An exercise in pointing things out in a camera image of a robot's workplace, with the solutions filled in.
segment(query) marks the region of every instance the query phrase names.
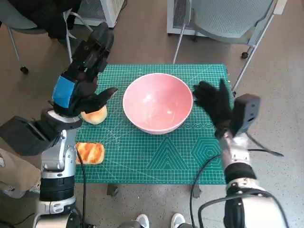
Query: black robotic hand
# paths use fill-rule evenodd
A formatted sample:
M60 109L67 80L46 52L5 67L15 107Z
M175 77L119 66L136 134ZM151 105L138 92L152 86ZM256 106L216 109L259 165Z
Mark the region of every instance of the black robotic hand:
M97 89L98 73L104 71L107 58L113 45L114 35L105 23L101 23L87 41L82 41L75 53L73 62L59 77L53 92L53 107L56 113L73 117L82 111L98 111L116 93L111 87L100 94Z
M194 86L193 94L196 97L195 104L206 111L218 132L229 128L232 110L229 104L229 93L223 79L220 80L219 89L202 81Z

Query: blue label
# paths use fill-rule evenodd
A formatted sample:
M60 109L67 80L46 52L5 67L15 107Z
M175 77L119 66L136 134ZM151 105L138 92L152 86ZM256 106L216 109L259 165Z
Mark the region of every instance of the blue label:
M74 82L60 76L54 87L52 99L57 105L68 108L74 87Z

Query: pink bowl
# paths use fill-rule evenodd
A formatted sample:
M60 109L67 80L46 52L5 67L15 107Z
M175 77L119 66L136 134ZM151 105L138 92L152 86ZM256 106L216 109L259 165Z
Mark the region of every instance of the pink bowl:
M133 81L123 95L123 110L139 129L166 134L178 128L193 105L188 86L172 75L148 74Z

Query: gray floor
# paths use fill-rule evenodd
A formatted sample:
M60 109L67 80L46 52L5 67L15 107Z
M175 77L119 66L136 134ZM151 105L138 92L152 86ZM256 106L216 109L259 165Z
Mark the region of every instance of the gray floor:
M262 97L258 120L250 132L273 150L285 154L276 158L263 153L252 155L262 186L282 202L291 227L304 227L304 11L301 0L290 0L282 16L275 17L237 92ZM109 63L170 63L178 37L166 34L166 1L132 0L121 12L114 29L115 42ZM67 66L65 49L47 35L15 33L20 55L30 69L24 77L6 28L0 29L0 123L12 115L38 117L46 107L58 75ZM182 41L178 63L224 63L231 82L242 67L239 55L244 46L227 45L207 38L193 43ZM194 211L207 200L224 196L224 186L202 186L203 195L195 200ZM189 186L122 185L115 198L105 196L106 186L88 186L87 220L102 227L146 213L151 227L166 228L173 213L181 212L189 221ZM81 206L82 185L76 186ZM0 219L16 221L34 210L34 196L20 200L0 199ZM223 227L223 205L208 209L206 227ZM29 227L30 220L20 227Z

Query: white radiator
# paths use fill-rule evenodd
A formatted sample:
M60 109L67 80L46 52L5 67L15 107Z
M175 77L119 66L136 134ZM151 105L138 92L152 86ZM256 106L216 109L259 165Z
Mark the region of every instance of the white radiator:
M167 33L180 34L186 14L186 0L167 0ZM192 28L185 28L184 35L194 35Z
M116 24L124 0L82 0L78 14L88 25L97 26L106 22L110 28ZM82 24L78 19L75 24Z

